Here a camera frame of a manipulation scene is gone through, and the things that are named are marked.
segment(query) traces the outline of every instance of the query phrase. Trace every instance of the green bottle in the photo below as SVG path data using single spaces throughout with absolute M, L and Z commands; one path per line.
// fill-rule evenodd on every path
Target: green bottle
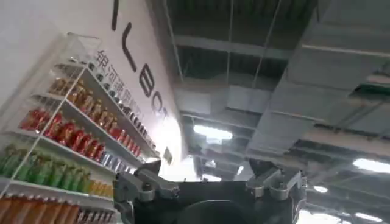
M 16 153 L 16 146 L 15 146 L 14 144 L 10 144 L 10 145 L 8 145 L 8 146 L 4 149 L 4 154 L 3 154 L 3 156 L 2 156 L 1 159 L 0 159 L 0 175 L 3 175 L 3 170 L 4 170 L 4 167 L 5 167 L 6 162 L 8 161 L 8 159 L 9 159 L 14 153 Z
M 21 160 L 22 160 L 22 151 L 16 150 L 15 153 L 13 153 L 7 162 L 4 164 L 3 168 L 3 175 L 6 177 L 12 177 L 14 171 L 19 166 Z
M 91 172 L 85 172 L 84 176 L 81 178 L 79 187 L 77 188 L 78 192 L 88 193 L 91 184 Z
M 81 182 L 82 177 L 85 175 L 85 170 L 83 168 L 76 169 L 76 174 L 72 180 L 69 190 L 77 191 L 79 184 Z
M 33 183 L 44 185 L 48 182 L 51 170 L 53 168 L 53 160 L 50 156 L 42 155 L 40 163 L 35 170 Z
M 66 167 L 67 165 L 63 160 L 54 161 L 53 170 L 48 181 L 48 186 L 59 187 L 61 179 L 65 175 Z
M 23 150 L 22 155 L 24 156 L 27 153 L 26 149 Z M 31 152 L 30 156 L 26 159 L 26 162 L 20 167 L 18 174 L 16 175 L 17 180 L 27 181 L 29 179 L 29 172 L 34 166 L 35 161 L 37 160 L 37 153 Z
M 73 164 L 68 165 L 65 174 L 62 178 L 62 181 L 60 183 L 60 188 L 69 190 L 75 174 L 76 174 L 76 167 Z

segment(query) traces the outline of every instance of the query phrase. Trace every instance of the black lettering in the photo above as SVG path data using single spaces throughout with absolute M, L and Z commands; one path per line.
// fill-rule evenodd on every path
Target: black lettering
M 154 89 L 154 79 L 151 73 L 151 69 L 147 64 L 142 67 L 140 74 L 140 85 L 144 90 L 145 96 L 149 98 L 152 95 Z
M 153 94 L 152 109 L 155 114 L 160 114 L 161 110 L 163 109 L 163 99 L 161 98 L 161 94 L 158 91 L 154 92 Z
M 123 35 L 122 35 L 122 50 L 123 50 L 123 52 L 124 52 L 124 55 L 125 55 L 126 58 L 127 58 L 127 61 L 129 62 L 130 66 L 132 67 L 133 72 L 136 72 L 136 71 L 137 71 L 137 66 L 135 65 L 134 59 L 133 59 L 133 57 L 130 55 L 129 50 L 128 50 L 128 48 L 126 47 L 126 38 L 127 38 L 127 36 L 129 35 L 131 29 L 132 29 L 132 23 L 129 22 L 129 23 L 127 24 L 126 28 L 124 29 L 124 32 L 123 32 Z
M 116 22 L 118 21 L 118 9 L 119 9 L 119 0 L 114 0 L 114 8 L 112 11 L 112 23 L 111 30 L 116 31 Z

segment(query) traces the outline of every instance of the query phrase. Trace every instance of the display rack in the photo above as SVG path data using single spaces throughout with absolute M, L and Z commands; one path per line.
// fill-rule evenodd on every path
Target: display rack
M 5 114 L 11 115 L 9 119 L 4 121 L 4 124 L 0 124 L 2 128 L 0 136 L 0 159 L 2 162 L 0 164 L 0 174 L 3 176 L 0 177 L 0 198 L 5 193 L 24 193 L 42 197 L 55 197 L 62 201 L 72 201 L 80 206 L 92 206 L 114 211 L 112 199 L 107 194 L 102 196 L 103 193 L 106 193 L 108 187 L 104 188 L 105 191 L 99 191 L 100 193 L 103 192 L 101 195 L 97 195 L 95 192 L 84 192 L 84 189 L 88 189 L 87 187 L 79 187 L 83 189 L 82 191 L 69 191 L 62 187 L 49 186 L 47 183 L 34 183 L 29 175 L 38 174 L 33 173 L 36 170 L 31 167 L 27 175 L 28 178 L 25 177 L 26 179 L 21 179 L 20 172 L 29 167 L 32 152 L 34 152 L 34 155 L 37 155 L 38 152 L 41 153 L 39 155 L 48 154 L 49 156 L 46 156 L 46 159 L 60 160 L 67 169 L 72 167 L 69 164 L 82 167 L 83 169 L 80 168 L 80 170 L 84 170 L 83 173 L 90 172 L 89 178 L 91 180 L 101 181 L 105 183 L 103 186 L 106 186 L 112 183 L 117 171 L 130 172 L 130 168 L 139 167 L 149 158 L 158 158 L 158 154 L 154 151 L 151 141 L 145 137 L 145 133 L 141 133 L 137 129 L 96 78 L 94 71 L 88 68 L 88 64 L 94 61 L 94 53 L 99 45 L 100 41 L 97 38 L 69 33 L 41 63 L 32 74 L 29 83 L 21 88 L 20 93 L 15 97 L 16 100 L 13 100 L 11 106 L 9 106 Z M 53 85 L 59 78 L 66 79 L 67 83 L 62 87 L 63 89 L 53 91 Z M 140 146 L 141 153 L 138 157 L 123 141 L 114 138 L 107 129 L 98 125 L 79 106 L 68 99 L 79 80 L 84 82 L 85 89 L 92 90 L 94 99 L 102 100 L 103 106 L 107 107 L 117 117 L 120 127 L 126 131 L 133 142 Z M 31 128 L 34 124 L 34 122 L 31 122 L 31 127 L 24 128 L 23 122 L 31 118 L 31 114 L 36 116 L 34 111 L 43 111 L 41 113 L 47 116 L 47 119 L 44 119 L 45 123 L 42 123 L 42 125 L 39 123 L 36 127 Z M 68 147 L 64 143 L 59 143 L 55 137 L 45 136 L 44 134 L 52 128 L 51 124 L 55 121 L 56 114 L 62 114 L 62 125 L 74 120 L 78 129 L 82 127 L 85 129 L 85 133 L 91 133 L 93 138 L 98 139 L 100 143 L 103 142 L 105 158 L 110 158 L 111 161 L 116 162 L 116 165 L 107 165 L 109 163 L 104 162 L 103 156 L 92 158 Z M 10 145 L 15 149 L 8 154 L 9 152 L 5 148 L 9 148 Z M 15 155 L 20 155 L 17 157 L 17 163 L 9 162 L 10 158 L 16 158 Z

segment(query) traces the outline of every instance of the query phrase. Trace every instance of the metal pipe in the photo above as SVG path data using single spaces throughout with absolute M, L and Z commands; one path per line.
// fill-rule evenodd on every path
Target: metal pipe
M 278 6 L 276 7 L 276 10 L 275 10 L 274 17 L 272 18 L 272 21 L 271 21 L 271 25 L 269 26 L 269 30 L 268 30 L 268 33 L 267 33 L 267 36 L 266 36 L 266 41 L 264 42 L 264 53 L 263 53 L 263 55 L 260 57 L 260 61 L 258 62 L 257 69 L 256 69 L 256 73 L 255 73 L 255 78 L 254 78 L 253 84 L 252 84 L 252 88 L 255 88 L 255 87 L 256 87 L 257 75 L 258 75 L 258 73 L 259 73 L 259 71 L 260 71 L 260 68 L 261 68 L 261 64 L 262 64 L 262 62 L 263 62 L 263 59 L 264 59 L 265 55 L 267 54 L 269 39 L 271 38 L 272 31 L 274 30 L 276 17 L 277 17 L 277 15 L 278 15 L 278 12 L 279 12 L 279 8 L 280 8 L 281 3 L 282 3 L 282 0 L 279 0 Z
M 177 46 L 176 46 L 175 35 L 173 34 L 173 28 L 172 28 L 172 23 L 171 23 L 171 17 L 170 17 L 170 15 L 169 15 L 169 9 L 168 9 L 166 0 L 164 0 L 164 11 L 165 11 L 166 19 L 168 20 L 168 28 L 169 28 L 169 33 L 171 34 L 171 41 L 172 41 L 173 50 L 174 50 L 174 53 L 175 53 L 177 69 L 179 70 L 180 79 L 181 79 L 182 82 L 183 82 L 183 81 L 184 81 L 184 78 L 183 78 L 182 66 L 180 65 L 179 53 L 177 52 Z
M 226 83 L 229 83 L 230 51 L 232 51 L 233 9 L 234 9 L 234 0 L 230 0 L 230 21 L 229 21 L 229 42 L 228 42 L 229 48 L 227 49 Z

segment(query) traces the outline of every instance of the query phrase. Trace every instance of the ceiling beam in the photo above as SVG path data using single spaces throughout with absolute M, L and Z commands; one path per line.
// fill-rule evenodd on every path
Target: ceiling beam
M 213 40 L 203 37 L 188 35 L 175 35 L 176 44 L 179 46 L 197 47 L 215 51 L 226 51 L 237 54 L 252 55 L 260 57 L 264 54 L 265 48 L 253 44 L 230 43 L 229 41 Z M 268 48 L 266 58 L 288 60 L 294 51 Z

